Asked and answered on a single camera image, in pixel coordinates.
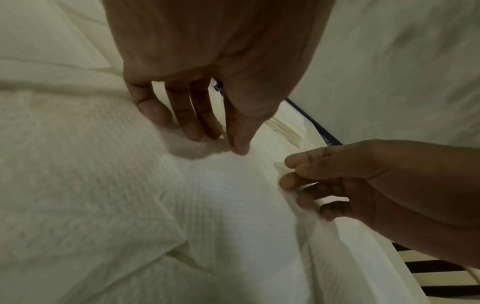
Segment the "dark blue edge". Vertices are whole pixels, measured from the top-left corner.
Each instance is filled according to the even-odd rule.
[[[310,115],[305,113],[305,111],[302,110],[299,106],[297,106],[290,98],[285,99],[285,101],[288,102],[292,107],[294,107],[295,110],[299,111],[300,114],[302,114],[305,118],[310,120],[310,122],[313,124],[313,126],[316,128],[316,130],[320,133],[320,135],[322,135],[326,140],[328,140],[330,142],[330,144],[332,144],[334,146],[340,146],[342,144],[337,138],[335,138],[335,136],[330,134],[329,131],[325,130],[324,127],[322,127],[318,122],[316,122],[315,119],[310,117]]]

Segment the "human hand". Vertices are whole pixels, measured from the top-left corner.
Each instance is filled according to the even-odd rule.
[[[140,112],[172,120],[156,97],[164,81],[185,135],[218,138],[208,86],[223,82],[226,133],[246,154],[255,132],[276,112],[307,69],[334,0],[104,0],[124,60],[123,76]]]
[[[286,158],[284,190],[327,221],[350,217],[442,259],[480,267],[480,150],[409,141],[365,141]],[[334,195],[318,206],[315,200]]]

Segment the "black stripe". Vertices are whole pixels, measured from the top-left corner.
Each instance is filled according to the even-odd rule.
[[[411,273],[440,272],[440,271],[462,271],[462,266],[442,260],[406,262]]]
[[[460,297],[480,295],[480,285],[470,286],[423,286],[422,290],[427,296]]]
[[[285,99],[286,102],[288,102],[292,107],[294,107],[297,111],[300,112],[300,114],[302,114],[303,116],[305,116],[305,118],[307,118],[308,120],[310,120],[310,122],[315,126],[316,130],[322,134],[328,141],[330,141],[334,146],[340,146],[342,145],[342,143],[337,139],[335,138],[335,136],[333,136],[332,134],[330,134],[329,131],[325,130],[318,122],[316,122],[312,117],[310,117],[310,115],[308,115],[307,113],[305,113],[304,110],[302,110],[299,106],[297,106],[292,100],[290,100],[289,98]]]
[[[396,250],[396,251],[407,251],[407,250],[410,250],[410,249],[408,249],[407,247],[403,247],[402,245],[397,244],[397,243],[392,243],[392,245],[395,247],[395,250]]]

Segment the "hand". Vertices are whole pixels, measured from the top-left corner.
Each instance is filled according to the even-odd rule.
[[[390,240],[480,266],[480,150],[408,141],[365,141],[286,158],[281,188],[327,221],[350,217]],[[318,206],[315,200],[334,195]]]
[[[138,109],[160,125],[172,120],[152,81],[164,81],[185,135],[218,138],[208,86],[225,89],[226,132],[246,154],[255,132],[298,83],[334,0],[104,0]]]

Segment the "skin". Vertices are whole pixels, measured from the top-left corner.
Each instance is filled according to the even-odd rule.
[[[327,221],[360,220],[385,237],[480,268],[480,150],[409,141],[365,141],[286,158],[281,188]],[[319,206],[316,200],[347,197]]]
[[[104,0],[124,60],[133,102],[160,125],[172,121],[153,81],[165,82],[185,135],[218,138],[221,127],[208,94],[224,85],[226,133],[232,150],[250,141],[305,73],[333,0]]]

